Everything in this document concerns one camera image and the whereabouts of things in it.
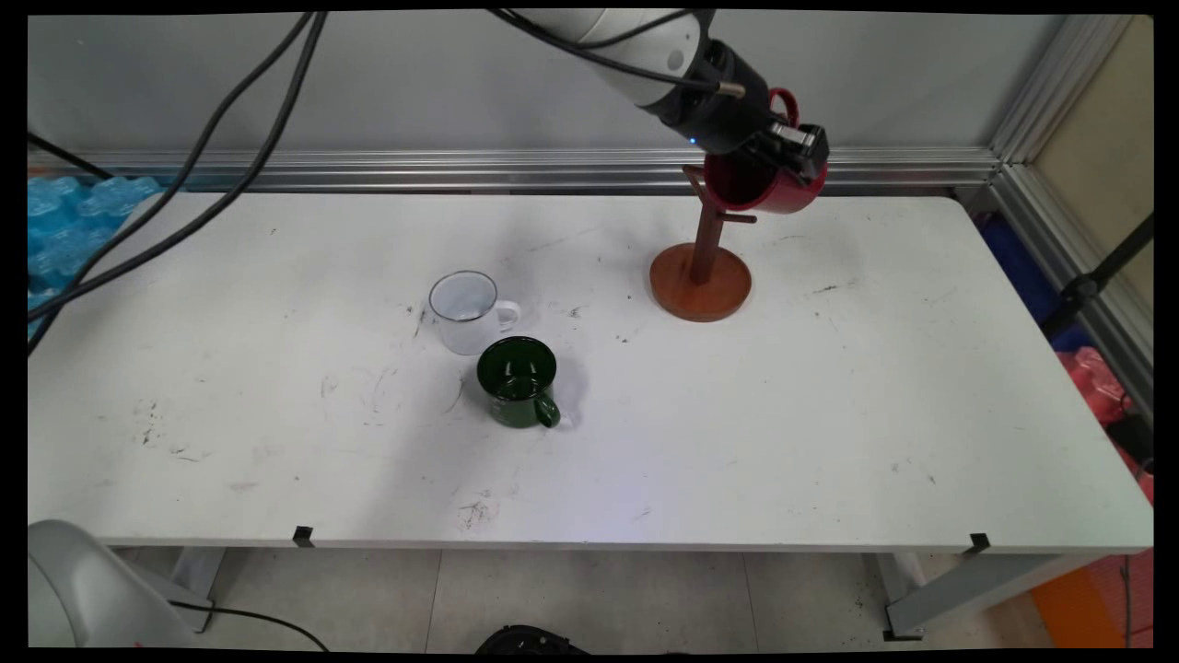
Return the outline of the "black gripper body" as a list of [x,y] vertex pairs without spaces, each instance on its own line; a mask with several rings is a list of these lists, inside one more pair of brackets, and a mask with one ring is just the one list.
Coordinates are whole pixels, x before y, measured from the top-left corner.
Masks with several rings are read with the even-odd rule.
[[706,39],[696,50],[689,80],[736,84],[744,94],[737,98],[679,85],[640,109],[683,138],[694,139],[709,155],[732,155],[770,130],[769,85],[726,42]]

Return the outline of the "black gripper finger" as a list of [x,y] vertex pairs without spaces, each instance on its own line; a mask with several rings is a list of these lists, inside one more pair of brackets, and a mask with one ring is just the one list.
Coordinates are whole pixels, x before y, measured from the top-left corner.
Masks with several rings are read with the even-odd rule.
[[771,157],[780,169],[788,169],[796,180],[817,180],[828,168],[830,146],[824,127],[816,124],[790,126],[771,122]]
[[785,168],[785,142],[780,137],[750,137],[737,147],[737,156],[751,168],[766,169],[773,178]]

